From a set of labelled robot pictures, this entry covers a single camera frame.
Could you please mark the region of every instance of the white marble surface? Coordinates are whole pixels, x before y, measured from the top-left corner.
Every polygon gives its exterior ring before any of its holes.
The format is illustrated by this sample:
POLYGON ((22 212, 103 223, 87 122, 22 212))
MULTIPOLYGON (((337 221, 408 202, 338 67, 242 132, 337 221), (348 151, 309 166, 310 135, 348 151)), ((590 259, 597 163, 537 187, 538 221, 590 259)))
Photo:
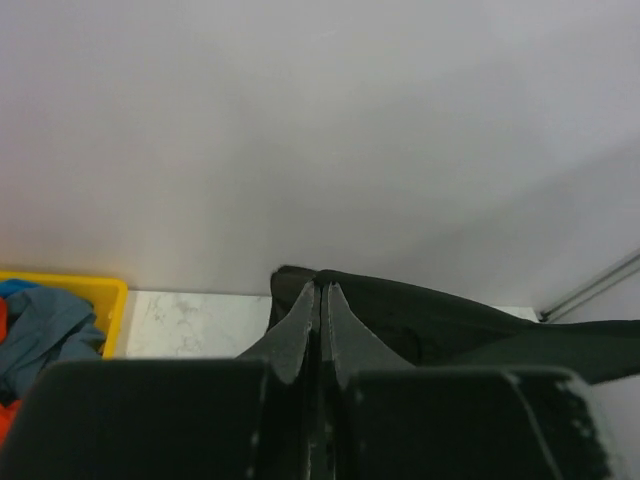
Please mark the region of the white marble surface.
MULTIPOLYGON (((531 308, 497 307, 536 321, 531 308)), ((235 357, 267 329, 271 297, 130 292, 116 355, 235 357)))

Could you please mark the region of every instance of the laundry basket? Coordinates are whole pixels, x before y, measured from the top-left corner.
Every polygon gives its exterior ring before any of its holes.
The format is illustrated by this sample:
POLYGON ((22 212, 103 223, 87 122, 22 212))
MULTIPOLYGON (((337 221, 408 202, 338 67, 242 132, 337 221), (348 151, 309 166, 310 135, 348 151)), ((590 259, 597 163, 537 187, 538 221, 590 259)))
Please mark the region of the laundry basket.
POLYGON ((126 283, 116 278, 0 271, 0 282, 10 278, 27 280, 45 287, 64 288, 91 302, 96 314, 95 325, 107 336, 102 356, 113 357, 118 333, 120 333, 124 304, 127 301, 126 283))

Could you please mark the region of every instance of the blue cloth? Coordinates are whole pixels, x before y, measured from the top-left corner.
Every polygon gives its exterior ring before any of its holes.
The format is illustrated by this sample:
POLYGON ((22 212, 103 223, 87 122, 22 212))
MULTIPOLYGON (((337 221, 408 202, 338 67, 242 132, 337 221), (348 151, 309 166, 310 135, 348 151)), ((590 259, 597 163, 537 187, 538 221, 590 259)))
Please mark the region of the blue cloth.
POLYGON ((38 374, 62 360, 99 359, 105 335, 94 325, 89 302, 72 293, 35 287, 10 296, 9 318, 16 318, 0 344, 0 394, 22 398, 38 374))
POLYGON ((26 280, 20 280, 19 278, 10 278, 4 282, 0 282, 0 297, 7 298, 14 293, 21 292, 27 288, 39 287, 37 283, 27 282, 26 280))

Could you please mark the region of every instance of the orange cloth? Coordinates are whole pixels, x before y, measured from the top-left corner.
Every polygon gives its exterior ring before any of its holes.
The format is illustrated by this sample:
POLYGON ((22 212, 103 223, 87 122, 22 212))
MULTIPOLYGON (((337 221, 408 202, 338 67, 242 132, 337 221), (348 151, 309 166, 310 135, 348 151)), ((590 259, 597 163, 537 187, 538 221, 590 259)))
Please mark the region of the orange cloth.
MULTIPOLYGON (((0 343, 2 343, 7 336, 7 303, 3 298, 0 298, 0 343)), ((4 442, 7 433, 9 433, 9 427, 13 421, 13 417, 16 416, 18 407, 20 406, 20 400, 16 400, 8 407, 4 407, 0 404, 0 445, 4 442)))

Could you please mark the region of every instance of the yellow plastic basket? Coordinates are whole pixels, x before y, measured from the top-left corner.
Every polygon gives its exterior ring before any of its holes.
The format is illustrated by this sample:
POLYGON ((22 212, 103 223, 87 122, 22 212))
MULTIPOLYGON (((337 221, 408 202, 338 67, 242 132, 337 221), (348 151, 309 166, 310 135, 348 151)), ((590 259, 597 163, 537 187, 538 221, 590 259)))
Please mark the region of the yellow plastic basket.
POLYGON ((96 314, 96 327, 107 336, 102 356, 103 358, 113 357, 120 333, 124 304, 127 301, 126 283, 116 278, 0 271, 0 282, 10 278, 20 278, 45 287, 64 288, 91 302, 96 314))

